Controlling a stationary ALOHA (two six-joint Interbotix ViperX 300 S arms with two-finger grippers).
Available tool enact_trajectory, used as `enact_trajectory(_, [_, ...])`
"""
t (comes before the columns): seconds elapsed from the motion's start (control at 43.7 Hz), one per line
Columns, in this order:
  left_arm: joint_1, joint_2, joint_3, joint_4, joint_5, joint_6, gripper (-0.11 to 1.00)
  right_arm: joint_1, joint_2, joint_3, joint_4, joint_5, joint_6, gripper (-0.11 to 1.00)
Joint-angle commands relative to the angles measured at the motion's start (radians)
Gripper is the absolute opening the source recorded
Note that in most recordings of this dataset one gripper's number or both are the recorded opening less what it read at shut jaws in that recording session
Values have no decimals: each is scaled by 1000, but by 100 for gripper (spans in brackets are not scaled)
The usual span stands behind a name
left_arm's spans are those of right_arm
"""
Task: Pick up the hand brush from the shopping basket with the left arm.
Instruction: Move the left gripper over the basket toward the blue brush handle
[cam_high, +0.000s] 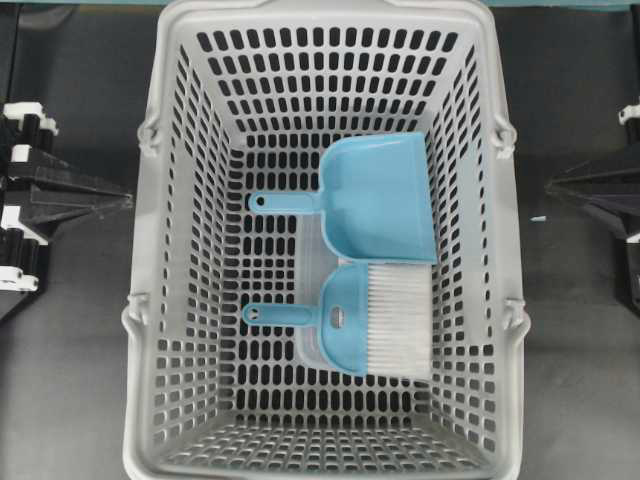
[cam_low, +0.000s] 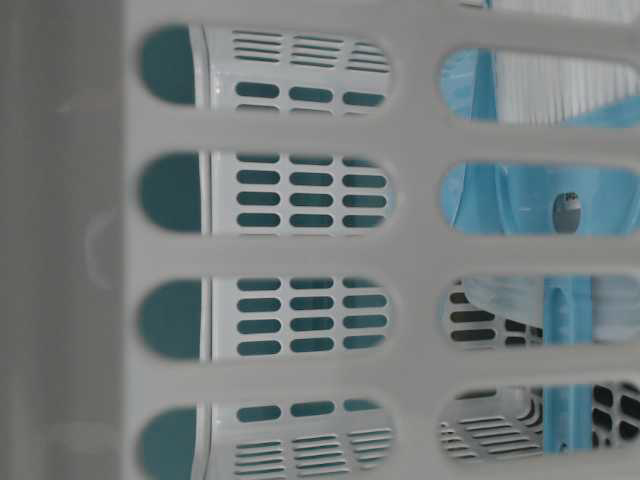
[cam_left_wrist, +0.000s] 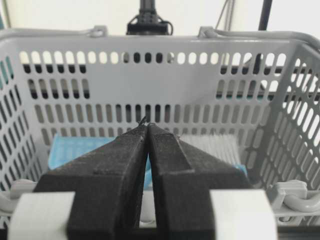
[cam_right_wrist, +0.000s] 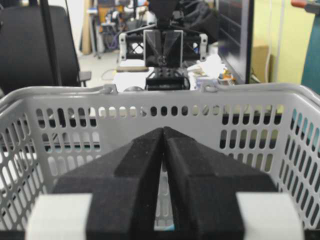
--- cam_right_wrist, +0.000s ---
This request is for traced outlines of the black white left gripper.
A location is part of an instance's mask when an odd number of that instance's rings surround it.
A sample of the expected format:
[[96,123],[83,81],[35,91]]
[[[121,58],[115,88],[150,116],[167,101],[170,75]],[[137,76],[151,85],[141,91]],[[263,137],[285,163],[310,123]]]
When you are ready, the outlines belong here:
[[153,71],[146,91],[190,90],[187,64],[207,59],[208,36],[184,29],[136,29],[118,37],[120,60],[142,60]]

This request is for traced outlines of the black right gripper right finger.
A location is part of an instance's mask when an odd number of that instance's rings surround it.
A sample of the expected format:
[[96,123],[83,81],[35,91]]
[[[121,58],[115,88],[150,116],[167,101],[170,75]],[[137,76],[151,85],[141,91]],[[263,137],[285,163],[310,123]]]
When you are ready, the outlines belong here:
[[260,170],[173,128],[163,129],[178,227],[199,240],[303,240],[291,197]]

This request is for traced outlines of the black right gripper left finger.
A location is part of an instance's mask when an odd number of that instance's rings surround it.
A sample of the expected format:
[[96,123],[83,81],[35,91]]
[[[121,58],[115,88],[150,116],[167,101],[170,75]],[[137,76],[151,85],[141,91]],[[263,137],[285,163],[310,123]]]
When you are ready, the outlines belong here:
[[163,129],[78,167],[36,201],[27,240],[151,240]]

